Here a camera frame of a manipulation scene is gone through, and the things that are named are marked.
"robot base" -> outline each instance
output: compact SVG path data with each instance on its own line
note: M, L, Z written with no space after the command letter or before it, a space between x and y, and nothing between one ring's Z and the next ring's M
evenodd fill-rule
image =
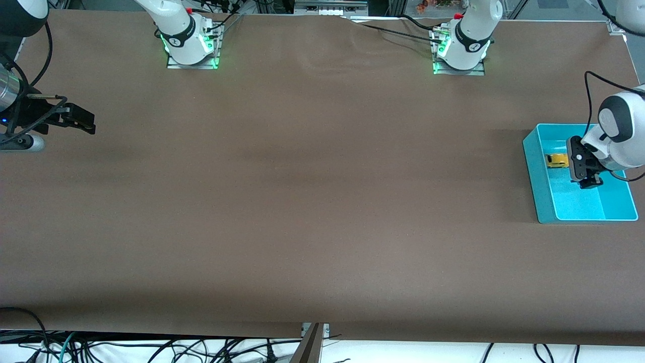
M447 23L443 23L440 27L435 28L435 30L429 30L430 39L439 39L441 41L446 41L446 29L448 26ZM432 72L434 74L453 74L458 76L483 76L484 75L484 62L479 61L479 63L473 69L469 70L459 70L454 69L449 66L445 60L440 58L437 53L441 47L444 47L445 44L431 43L430 51L432 52Z
M208 54L200 62L193 65L183 65L174 60L170 55L168 55L168 61L166 62L166 68L168 69L217 69L219 67L219 56L222 51L222 41L224 37L224 25L218 26L217 29L213 30L209 34L211 39L204 41L207 47L213 48L214 51Z

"brown table surface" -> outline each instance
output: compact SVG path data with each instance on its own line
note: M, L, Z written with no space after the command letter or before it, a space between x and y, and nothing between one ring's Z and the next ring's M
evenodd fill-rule
M213 71L165 69L146 13L50 24L38 87L97 134L0 157L1 305L48 329L645 344L645 220L537 223L522 151L586 122L585 70L637 84L604 23L502 22L484 77L339 17L245 17ZM45 55L41 31L19 64ZM592 81L594 107L614 92Z

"blue bin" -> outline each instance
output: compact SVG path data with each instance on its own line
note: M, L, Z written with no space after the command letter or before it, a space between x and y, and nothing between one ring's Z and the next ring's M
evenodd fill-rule
M524 139L524 154L540 223L612 223L639 219L629 183L602 172L603 184L580 189L568 168L548 168L545 154L566 154L566 140L584 133L584 124L540 123Z

